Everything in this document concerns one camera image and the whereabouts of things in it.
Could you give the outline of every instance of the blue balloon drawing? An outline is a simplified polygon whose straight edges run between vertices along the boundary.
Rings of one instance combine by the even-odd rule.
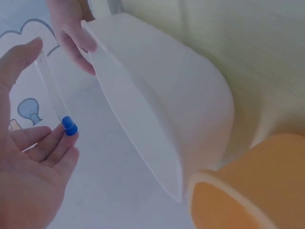
[[[34,98],[22,100],[17,107],[17,112],[22,118],[31,120],[33,125],[42,120],[39,117],[39,103]]]

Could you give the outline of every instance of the blue cap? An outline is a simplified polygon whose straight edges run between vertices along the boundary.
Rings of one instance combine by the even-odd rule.
[[[62,119],[62,125],[63,125],[63,128],[66,132],[66,134],[68,136],[73,136],[77,133],[78,131],[78,127],[77,125],[73,122],[73,120],[71,119],[71,117],[69,116],[66,116]]]

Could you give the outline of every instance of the fingernail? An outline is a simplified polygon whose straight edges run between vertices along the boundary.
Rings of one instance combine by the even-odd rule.
[[[36,37],[34,40],[30,41],[30,42],[28,43],[28,45],[35,45],[35,44],[38,44],[38,43],[40,43],[40,42],[42,42],[41,37]]]

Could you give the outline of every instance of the hand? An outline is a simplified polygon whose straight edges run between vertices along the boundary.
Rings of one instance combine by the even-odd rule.
[[[41,50],[38,38],[0,59],[1,229],[46,228],[60,208],[79,157],[74,148],[78,135],[66,136],[62,125],[54,131],[45,126],[9,131],[10,90]]]
[[[95,40],[81,28],[81,21],[94,17],[87,0],[47,0],[58,43],[84,71],[95,75],[93,66],[82,56],[79,48],[94,52]]]

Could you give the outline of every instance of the clear plastic tube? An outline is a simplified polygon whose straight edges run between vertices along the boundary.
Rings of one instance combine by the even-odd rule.
[[[44,52],[41,52],[35,61],[37,70],[44,82],[45,87],[49,92],[50,99],[53,103],[54,109],[61,123],[64,126],[67,135],[74,135],[78,128],[76,124],[72,121],[67,106],[61,96],[55,79],[51,73],[48,60]]]

